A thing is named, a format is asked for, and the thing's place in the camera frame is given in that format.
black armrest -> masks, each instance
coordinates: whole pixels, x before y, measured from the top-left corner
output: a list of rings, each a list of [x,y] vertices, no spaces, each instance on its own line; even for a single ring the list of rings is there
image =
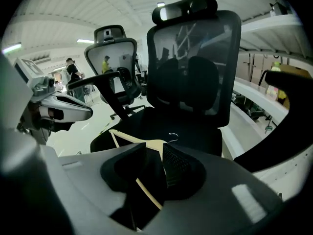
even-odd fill
[[[104,97],[107,103],[112,107],[115,113],[119,115],[121,119],[126,119],[128,118],[128,115],[126,114],[126,111],[123,108],[123,105],[118,101],[116,95],[112,91],[110,87],[110,82],[109,82],[110,78],[119,77],[119,76],[120,76],[120,73],[118,71],[108,72],[102,75],[93,76],[93,77],[76,81],[74,83],[70,83],[67,85],[67,89],[73,90],[73,89],[79,88],[87,84],[93,84],[94,86],[98,88],[101,95]]]
[[[289,160],[313,142],[312,132],[308,128],[313,125],[313,118],[303,114],[303,107],[312,98],[309,93],[303,92],[312,90],[313,79],[283,71],[268,71],[265,81],[287,94],[290,109],[266,139],[234,159],[250,172],[264,170]]]
[[[87,85],[87,84],[94,84],[96,86],[96,83],[101,82],[103,83],[104,81],[108,81],[110,78],[112,77],[118,77],[120,76],[120,73],[118,71],[114,71],[114,72],[108,72],[102,75],[97,75],[97,76],[93,76],[93,77],[89,77],[86,79],[81,79],[79,81],[76,81],[74,83],[70,83],[67,85],[67,89],[68,90],[73,90],[76,89],[78,87],[81,87],[83,85]]]

robotic arm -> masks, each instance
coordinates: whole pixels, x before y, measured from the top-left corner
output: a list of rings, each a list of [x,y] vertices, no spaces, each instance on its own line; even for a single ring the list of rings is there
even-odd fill
[[[69,130],[74,122],[92,116],[88,105],[56,92],[54,80],[45,76],[33,61],[18,58],[14,67],[25,82],[25,90],[32,92],[18,127],[28,130],[38,143],[46,144],[51,131]]]

metal hook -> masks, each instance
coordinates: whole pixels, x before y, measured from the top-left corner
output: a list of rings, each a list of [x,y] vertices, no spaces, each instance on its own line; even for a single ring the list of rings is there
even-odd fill
[[[177,141],[178,138],[179,138],[179,136],[178,136],[176,133],[169,133],[169,135],[176,135],[176,136],[177,136],[177,139],[171,140],[171,141],[169,141],[168,143],[170,143],[170,142],[175,142],[175,141]]]

ceiling light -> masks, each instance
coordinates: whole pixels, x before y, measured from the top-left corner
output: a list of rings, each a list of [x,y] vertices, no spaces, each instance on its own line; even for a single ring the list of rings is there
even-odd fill
[[[94,44],[94,40],[85,40],[85,39],[78,39],[78,43],[85,43],[85,44]]]
[[[158,3],[157,3],[157,6],[158,6],[158,7],[165,6],[165,3],[164,3],[164,2],[158,2]]]
[[[8,48],[5,48],[4,50],[2,50],[2,53],[3,54],[6,54],[6,53],[8,53],[8,52],[10,52],[10,51],[13,51],[13,50],[15,50],[15,49],[19,49],[19,48],[21,48],[22,47],[22,45],[19,43],[19,44],[15,44],[15,45],[12,45],[12,46],[10,46],[10,47],[8,47]]]
[[[53,71],[59,71],[59,70],[62,70],[62,69],[64,69],[64,68],[66,68],[66,66],[62,66],[62,67],[56,68],[56,69],[54,69]]]

chair seat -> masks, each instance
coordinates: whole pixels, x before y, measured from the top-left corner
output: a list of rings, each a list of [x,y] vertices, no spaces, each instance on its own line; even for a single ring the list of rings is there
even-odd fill
[[[172,114],[152,107],[146,107],[126,120],[113,126],[111,129],[118,130],[133,137],[143,140],[161,139],[166,142],[175,140],[176,133],[179,139],[173,144],[203,151],[209,154],[222,155],[222,133],[216,127],[210,126],[207,122],[195,119],[175,118]],[[130,144],[129,141],[116,137],[120,146]],[[95,138],[90,144],[91,152],[115,148],[111,134],[107,131]]]

